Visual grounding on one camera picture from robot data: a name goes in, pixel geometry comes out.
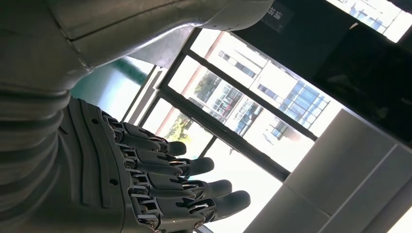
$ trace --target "screw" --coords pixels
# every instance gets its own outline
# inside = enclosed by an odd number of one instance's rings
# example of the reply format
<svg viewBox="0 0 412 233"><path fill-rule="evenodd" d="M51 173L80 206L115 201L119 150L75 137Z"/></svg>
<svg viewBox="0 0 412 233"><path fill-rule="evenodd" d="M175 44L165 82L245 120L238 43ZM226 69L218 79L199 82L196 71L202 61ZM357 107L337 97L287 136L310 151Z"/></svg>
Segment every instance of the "screw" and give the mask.
<svg viewBox="0 0 412 233"><path fill-rule="evenodd" d="M154 229L156 227L152 222L148 222L147 225L152 229Z"/></svg>
<svg viewBox="0 0 412 233"><path fill-rule="evenodd" d="M196 224L194 225L194 229L198 229L199 227L201 227L203 225L203 223L201 221L196 222Z"/></svg>

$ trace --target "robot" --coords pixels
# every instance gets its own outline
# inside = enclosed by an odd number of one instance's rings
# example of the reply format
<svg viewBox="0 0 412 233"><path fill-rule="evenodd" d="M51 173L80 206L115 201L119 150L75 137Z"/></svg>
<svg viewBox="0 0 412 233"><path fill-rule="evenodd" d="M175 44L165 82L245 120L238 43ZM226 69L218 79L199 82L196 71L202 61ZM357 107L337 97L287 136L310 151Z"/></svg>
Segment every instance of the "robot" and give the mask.
<svg viewBox="0 0 412 233"><path fill-rule="evenodd" d="M211 161L167 154L173 144L145 138L69 90L179 27L244 29L272 3L1 1L0 232L183 233L246 208L248 194L227 181L181 178Z"/></svg>

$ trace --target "window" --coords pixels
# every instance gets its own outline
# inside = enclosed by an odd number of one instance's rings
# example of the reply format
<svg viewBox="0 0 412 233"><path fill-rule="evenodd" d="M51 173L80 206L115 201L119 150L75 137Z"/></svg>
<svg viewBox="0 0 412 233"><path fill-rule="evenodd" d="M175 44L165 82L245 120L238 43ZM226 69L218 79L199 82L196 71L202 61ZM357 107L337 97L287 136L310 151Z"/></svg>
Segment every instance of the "window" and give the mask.
<svg viewBox="0 0 412 233"><path fill-rule="evenodd" d="M394 42L412 25L412 15L387 0L328 1Z"/></svg>
<svg viewBox="0 0 412 233"><path fill-rule="evenodd" d="M234 216L207 223L206 226L215 233L241 233L282 183L219 139L207 151L205 157L213 159L215 168L211 172L192 176L191 180L213 182L226 179L232 183L233 191L245 190L251 198L251 204L245 210Z"/></svg>
<svg viewBox="0 0 412 233"><path fill-rule="evenodd" d="M203 44L197 43L198 41L209 41L209 44L212 44L207 53L205 52L205 49L202 49ZM317 119L323 115L324 109L330 101L327 100L323 94L320 94L308 86L303 79L294 74L290 74L282 65L269 61L269 59L265 58L261 53L256 52L250 46L240 42L229 33L216 34L213 30L202 30L191 49L305 128L311 131L313 130L317 135L320 135L326 128L326 125L330 123L333 118L332 115L338 113L338 111L336 111L337 108L330 110L333 111L333 113L329 113L328 110L326 111L328 112L326 115L330 114L331 117L328 119L325 119L324 117L322 120L324 123L320 121L317 122ZM247 60L250 63L248 68L256 68L256 71L253 70L253 72L257 74L255 80L251 81L249 78L244 79L239 73L234 72L224 65L224 62L219 62L219 59L216 59L216 57L218 57L226 61L231 61L231 64L238 67L238 70L240 70L241 65L246 64L246 61L244 61L245 63L239 63L232 57L232 55L237 56L237 58L248 58ZM190 65L194 67L199 66L194 60L190 62ZM210 71L204 67L198 69L203 70L206 74L210 73ZM171 85L171 87L176 91L179 91L177 86ZM219 105L216 104L216 106L210 106L209 108L217 110L218 106ZM315 118L306 115L306 112L315 112L316 115L312 114Z"/></svg>
<svg viewBox="0 0 412 233"><path fill-rule="evenodd" d="M230 64L234 65L236 68L241 70L243 73L247 74L249 77L254 78L256 74L251 71L246 66L242 65L240 62L236 61L235 59L231 58L229 55L224 53L223 51L219 52L219 56L228 61Z"/></svg>
<svg viewBox="0 0 412 233"><path fill-rule="evenodd" d="M197 72L186 74L189 78L180 75L183 73L181 70L187 70L193 68L193 66ZM201 107L203 111L218 119L236 134L242 136L252 146L271 157L275 162L281 164L289 171L294 170L303 156L312 147L313 141L288 127L273 113L261 107L250 97L244 95L220 77L216 76L217 78L215 79L220 79L220 81L213 93L210 93L209 99L206 102L201 101L197 95L203 92L203 88L210 89L210 85L205 85L207 82L203 80L211 76L216 75L200 64L193 62L192 58L187 57L171 79L169 87L175 91L187 90L181 91L180 94L192 102L197 102L196 105ZM294 102L292 100L291 103L285 113L293 119L298 119L298 116L302 118L306 111L297 104L293 105ZM274 120L282 124L272 125L274 129L268 131L269 122Z"/></svg>
<svg viewBox="0 0 412 233"><path fill-rule="evenodd" d="M181 157L188 159L197 158L213 137L211 133L163 99L160 99L154 107L143 128L168 141L185 143L187 153Z"/></svg>
<svg viewBox="0 0 412 233"><path fill-rule="evenodd" d="M124 57L84 77L71 94L121 120L153 67L153 64Z"/></svg>

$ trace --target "building window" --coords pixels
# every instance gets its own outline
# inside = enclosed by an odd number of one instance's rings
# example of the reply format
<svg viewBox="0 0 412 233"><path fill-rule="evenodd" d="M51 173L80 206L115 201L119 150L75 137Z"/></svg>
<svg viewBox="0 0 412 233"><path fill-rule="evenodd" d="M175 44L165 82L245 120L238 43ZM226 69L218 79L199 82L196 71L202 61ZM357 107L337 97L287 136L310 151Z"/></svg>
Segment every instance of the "building window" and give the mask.
<svg viewBox="0 0 412 233"><path fill-rule="evenodd" d="M265 93L267 96L269 96L270 98L274 99L276 102L278 102L278 103L283 102L283 99L280 96L278 96L277 94L275 94L273 91L269 90L268 88L266 88L262 84L259 84L259 86L257 86L257 88L260 91L262 91L263 93Z"/></svg>
<svg viewBox="0 0 412 233"><path fill-rule="evenodd" d="M241 70L243 73L245 73L247 76L254 78L256 76L256 73L253 72L251 69L247 68L246 66L244 66L242 63L238 62L237 60L235 60L234 58L232 58L231 56L227 55L226 53L224 53L223 51L219 52L219 56L222 57L223 59L225 59L226 61L228 61L230 64L232 64L234 67L238 68L239 70Z"/></svg>
<svg viewBox="0 0 412 233"><path fill-rule="evenodd" d="M238 126L234 130L240 136L244 136L263 108L257 105L253 100L247 99L235 114L235 119L239 120Z"/></svg>
<svg viewBox="0 0 412 233"><path fill-rule="evenodd" d="M303 125L305 128L309 128L314 123L329 103L328 101L325 101L324 97L317 91L307 86L302 81L297 82L285 100L261 84L259 84L257 88L270 98L279 102L281 104L279 110ZM281 137L284 132L284 125L274 125L274 132Z"/></svg>

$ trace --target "tree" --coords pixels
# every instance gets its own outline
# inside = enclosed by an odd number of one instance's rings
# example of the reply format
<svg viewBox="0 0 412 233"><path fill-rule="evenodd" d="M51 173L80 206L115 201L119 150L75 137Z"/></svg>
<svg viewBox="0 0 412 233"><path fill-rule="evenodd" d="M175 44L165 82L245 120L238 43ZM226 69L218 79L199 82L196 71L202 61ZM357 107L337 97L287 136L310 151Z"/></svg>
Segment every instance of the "tree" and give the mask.
<svg viewBox="0 0 412 233"><path fill-rule="evenodd" d="M168 141L179 141L183 143L190 143L191 139L189 135L185 133L191 125L191 120L183 115L179 114L173 126L170 128L169 132L166 135L166 140Z"/></svg>

